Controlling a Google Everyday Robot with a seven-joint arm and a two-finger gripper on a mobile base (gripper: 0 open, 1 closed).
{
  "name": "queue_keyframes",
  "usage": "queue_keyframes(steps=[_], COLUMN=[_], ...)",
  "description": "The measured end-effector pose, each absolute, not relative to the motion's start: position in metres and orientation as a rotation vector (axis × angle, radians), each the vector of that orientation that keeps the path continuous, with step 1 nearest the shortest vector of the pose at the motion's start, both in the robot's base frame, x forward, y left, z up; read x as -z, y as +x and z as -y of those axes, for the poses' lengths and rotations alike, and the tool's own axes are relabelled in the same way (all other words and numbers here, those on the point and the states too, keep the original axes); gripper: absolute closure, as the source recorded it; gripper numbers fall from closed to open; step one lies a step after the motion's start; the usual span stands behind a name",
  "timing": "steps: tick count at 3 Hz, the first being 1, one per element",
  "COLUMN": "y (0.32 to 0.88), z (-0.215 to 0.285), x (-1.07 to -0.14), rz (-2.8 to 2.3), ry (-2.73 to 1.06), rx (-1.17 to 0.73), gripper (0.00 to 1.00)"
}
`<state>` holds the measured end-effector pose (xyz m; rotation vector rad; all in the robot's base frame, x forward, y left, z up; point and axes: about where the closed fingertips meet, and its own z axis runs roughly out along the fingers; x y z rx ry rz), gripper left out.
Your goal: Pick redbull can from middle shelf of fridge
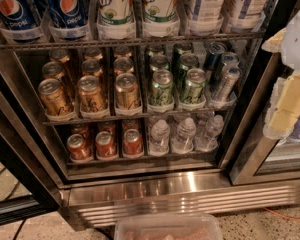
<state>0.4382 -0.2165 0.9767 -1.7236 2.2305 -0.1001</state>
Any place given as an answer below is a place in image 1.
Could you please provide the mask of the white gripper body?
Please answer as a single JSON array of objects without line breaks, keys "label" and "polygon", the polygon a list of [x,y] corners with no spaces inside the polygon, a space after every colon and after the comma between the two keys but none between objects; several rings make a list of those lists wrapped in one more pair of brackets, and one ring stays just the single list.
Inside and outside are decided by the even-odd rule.
[{"label": "white gripper body", "polygon": [[300,10],[286,26],[281,43],[281,58],[284,65],[300,71]]}]

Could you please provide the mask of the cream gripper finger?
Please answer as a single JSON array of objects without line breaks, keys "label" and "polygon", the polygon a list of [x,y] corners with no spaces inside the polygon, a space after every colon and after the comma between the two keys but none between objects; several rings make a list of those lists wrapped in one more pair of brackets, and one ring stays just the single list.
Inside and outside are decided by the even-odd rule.
[{"label": "cream gripper finger", "polygon": [[286,29],[283,28],[278,31],[275,35],[267,39],[261,46],[261,49],[270,53],[280,53],[281,43],[284,38]]},{"label": "cream gripper finger", "polygon": [[265,117],[263,135],[281,139],[300,117],[300,72],[288,78],[279,77],[270,97],[270,107]]}]

